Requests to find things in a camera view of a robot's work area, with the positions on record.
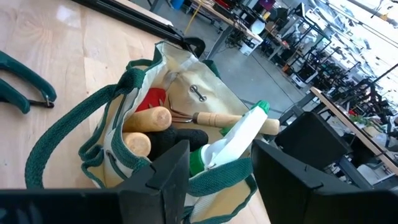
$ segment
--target metal frame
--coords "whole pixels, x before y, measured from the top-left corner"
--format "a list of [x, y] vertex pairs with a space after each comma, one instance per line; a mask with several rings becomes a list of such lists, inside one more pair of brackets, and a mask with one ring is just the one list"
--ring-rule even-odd
[[137, 27], [152, 35], [178, 44], [185, 50], [191, 51], [198, 58], [205, 51], [206, 44], [197, 37], [184, 37], [182, 31], [173, 26], [159, 22], [141, 12], [114, 0], [72, 0], [78, 4], [96, 10], [109, 17]]

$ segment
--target metal tines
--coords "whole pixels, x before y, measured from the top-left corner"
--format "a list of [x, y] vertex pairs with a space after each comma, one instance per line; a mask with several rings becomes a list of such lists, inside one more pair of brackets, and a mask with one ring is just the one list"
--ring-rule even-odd
[[193, 121], [193, 118], [191, 115], [173, 109], [170, 97], [167, 97], [167, 100], [169, 101], [169, 106], [170, 106], [170, 111], [172, 112], [172, 121], [173, 122], [175, 122], [175, 123], [191, 123]]

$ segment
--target wooden table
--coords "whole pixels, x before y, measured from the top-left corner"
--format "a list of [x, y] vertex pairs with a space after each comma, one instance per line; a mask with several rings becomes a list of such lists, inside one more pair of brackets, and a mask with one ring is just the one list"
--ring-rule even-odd
[[253, 34], [253, 32], [251, 32], [246, 26], [244, 25], [240, 26], [239, 24], [237, 24], [237, 22], [234, 22], [233, 20], [223, 16], [221, 13], [214, 10], [213, 6], [215, 2], [213, 0], [191, 0], [191, 2], [194, 2], [197, 5], [201, 4], [201, 7], [206, 9], [209, 13], [215, 15], [216, 17], [219, 17], [222, 21], [228, 24], [228, 28], [226, 28], [218, 37], [217, 41], [214, 43], [206, 59], [212, 59], [214, 57], [214, 55], [218, 52], [220, 47], [224, 44], [225, 39], [234, 29], [239, 29], [243, 31], [246, 35], [254, 39], [255, 41], [260, 43], [262, 42], [261, 37], [258, 36], [257, 34]]
[[[135, 10], [171, 24], [131, 2]], [[32, 107], [22, 114], [0, 103], [0, 188], [23, 189], [26, 159], [43, 133], [79, 102], [116, 83], [126, 64], [152, 59], [161, 39], [67, 0], [0, 0], [0, 50], [33, 69], [53, 85], [58, 98], [53, 109]], [[33, 100], [42, 100], [28, 84], [6, 72], [0, 78]], [[81, 171], [79, 147], [91, 136], [102, 114], [98, 110], [56, 148], [44, 171], [48, 188], [92, 188]], [[267, 223], [257, 192], [231, 223]]]

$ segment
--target bag handle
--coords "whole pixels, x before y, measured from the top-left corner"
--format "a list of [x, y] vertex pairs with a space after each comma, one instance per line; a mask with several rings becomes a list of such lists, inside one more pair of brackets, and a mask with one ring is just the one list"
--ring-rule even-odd
[[79, 103], [55, 124], [53, 124], [36, 142], [25, 165], [25, 183], [27, 188], [43, 188], [43, 173], [51, 153], [59, 143], [89, 115], [119, 95], [128, 94], [134, 88], [140, 88], [144, 81], [142, 70], [132, 68], [124, 72], [116, 85], [108, 85]]

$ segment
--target red glove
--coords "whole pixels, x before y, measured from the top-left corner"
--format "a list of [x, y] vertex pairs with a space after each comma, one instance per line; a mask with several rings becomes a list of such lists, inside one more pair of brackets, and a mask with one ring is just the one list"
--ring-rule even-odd
[[161, 88], [150, 88], [136, 112], [149, 109], [151, 107], [163, 106], [166, 100], [166, 91]]

